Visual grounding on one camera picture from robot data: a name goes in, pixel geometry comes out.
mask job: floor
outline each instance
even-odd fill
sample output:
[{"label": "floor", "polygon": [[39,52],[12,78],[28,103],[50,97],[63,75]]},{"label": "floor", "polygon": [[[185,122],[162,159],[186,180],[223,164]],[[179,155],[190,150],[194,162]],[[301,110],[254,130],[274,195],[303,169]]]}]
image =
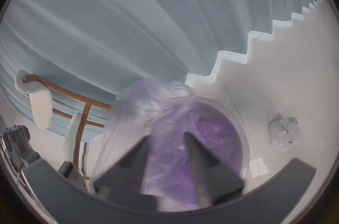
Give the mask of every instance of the floor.
[{"label": "floor", "polygon": [[[339,152],[339,24],[321,0],[303,8],[302,15],[294,13],[291,21],[273,25],[273,34],[249,34],[247,57],[236,62],[226,54],[209,77],[192,75],[186,83],[198,96],[228,108],[244,127],[252,167],[244,192],[269,180],[294,157],[317,169],[284,220],[288,223],[319,190]],[[302,134],[283,151],[269,143],[269,123],[279,115],[297,118]]]}]

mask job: translucent purple bag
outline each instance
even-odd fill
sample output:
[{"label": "translucent purple bag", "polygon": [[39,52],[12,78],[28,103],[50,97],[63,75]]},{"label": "translucent purple bag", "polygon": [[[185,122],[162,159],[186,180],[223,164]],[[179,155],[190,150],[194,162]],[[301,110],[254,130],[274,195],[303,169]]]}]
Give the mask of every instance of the translucent purple bag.
[{"label": "translucent purple bag", "polygon": [[[235,132],[228,121],[208,114],[208,110],[199,108],[193,91],[180,82],[143,79],[123,90],[107,118],[104,146],[91,175],[89,192],[94,193],[93,182],[97,178],[142,137],[151,135],[142,193],[158,196],[159,210],[199,209],[183,133],[192,133],[227,162],[232,142],[228,144],[229,150],[225,148]],[[218,150],[221,143],[226,146]]]}]

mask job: gray curtain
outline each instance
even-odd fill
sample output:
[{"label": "gray curtain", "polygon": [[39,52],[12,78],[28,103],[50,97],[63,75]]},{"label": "gray curtain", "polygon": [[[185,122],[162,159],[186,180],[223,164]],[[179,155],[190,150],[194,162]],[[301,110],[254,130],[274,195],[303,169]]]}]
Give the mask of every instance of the gray curtain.
[{"label": "gray curtain", "polygon": [[[219,50],[245,54],[249,31],[272,33],[314,0],[12,0],[0,24],[0,81],[16,109],[32,119],[14,87],[24,69],[66,89],[112,104],[141,78],[185,81],[209,75]],[[84,104],[53,92],[53,106]],[[104,123],[92,107],[89,120]],[[65,136],[69,120],[53,114],[49,130]],[[86,126],[83,141],[100,134]]]}]

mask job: crumpled clear plastic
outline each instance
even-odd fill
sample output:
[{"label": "crumpled clear plastic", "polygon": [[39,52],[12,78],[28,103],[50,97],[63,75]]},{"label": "crumpled clear plastic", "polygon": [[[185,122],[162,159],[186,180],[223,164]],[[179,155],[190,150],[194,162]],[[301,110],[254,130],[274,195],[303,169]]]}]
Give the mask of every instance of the crumpled clear plastic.
[{"label": "crumpled clear plastic", "polygon": [[291,117],[272,121],[269,131],[270,143],[275,150],[281,150],[290,146],[294,140],[301,137],[297,119]]},{"label": "crumpled clear plastic", "polygon": [[[218,150],[218,145],[235,132],[228,121],[201,118],[199,114],[193,91],[180,82],[143,79],[123,90],[107,118],[104,146],[91,175],[89,192],[94,193],[97,178],[142,137],[151,135],[142,193],[166,199],[163,210],[198,209],[183,134],[190,132],[206,148],[216,148],[216,156],[219,153],[223,160],[227,154]],[[230,149],[234,146],[232,142],[226,145]]]}]

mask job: wooden bar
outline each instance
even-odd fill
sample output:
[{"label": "wooden bar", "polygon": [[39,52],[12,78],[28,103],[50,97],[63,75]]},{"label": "wooden bar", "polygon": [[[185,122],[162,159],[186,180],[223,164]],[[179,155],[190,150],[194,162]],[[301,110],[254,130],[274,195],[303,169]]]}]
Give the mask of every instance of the wooden bar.
[{"label": "wooden bar", "polygon": [[73,164],[74,164],[74,166],[77,170],[79,170],[79,151],[80,151],[80,143],[81,143],[82,133],[84,131],[87,116],[90,112],[90,109],[91,109],[91,104],[86,103],[84,111],[82,112],[82,115],[81,115],[79,130],[78,130],[77,138],[76,138],[76,141],[75,141]]},{"label": "wooden bar", "polygon": [[84,102],[84,103],[87,103],[87,104],[90,104],[90,105],[94,105],[96,107],[100,107],[100,108],[104,108],[104,109],[108,109],[108,110],[111,109],[111,105],[109,105],[109,104],[102,103],[102,102],[93,100],[91,98],[87,98],[85,96],[82,96],[80,94],[77,94],[75,92],[66,90],[66,89],[64,89],[60,86],[57,86],[57,85],[55,85],[55,84],[37,76],[37,75],[27,74],[27,75],[25,75],[25,77],[26,77],[26,80],[23,78],[24,83],[31,82],[31,81],[39,81],[41,84],[45,85],[49,89],[54,90],[56,92],[59,92],[59,93],[66,95],[70,98],[73,98],[75,100],[78,100],[78,101],[81,101],[81,102]]},{"label": "wooden bar", "polygon": [[[67,114],[65,112],[62,112],[60,110],[57,110],[55,108],[53,108],[53,113],[58,114],[60,116],[63,116],[64,118],[67,118],[67,119],[72,119],[73,118],[72,115]],[[86,125],[92,125],[92,126],[95,126],[95,127],[104,128],[104,125],[102,125],[100,123],[92,122],[92,121],[89,121],[89,120],[86,121]]]}]

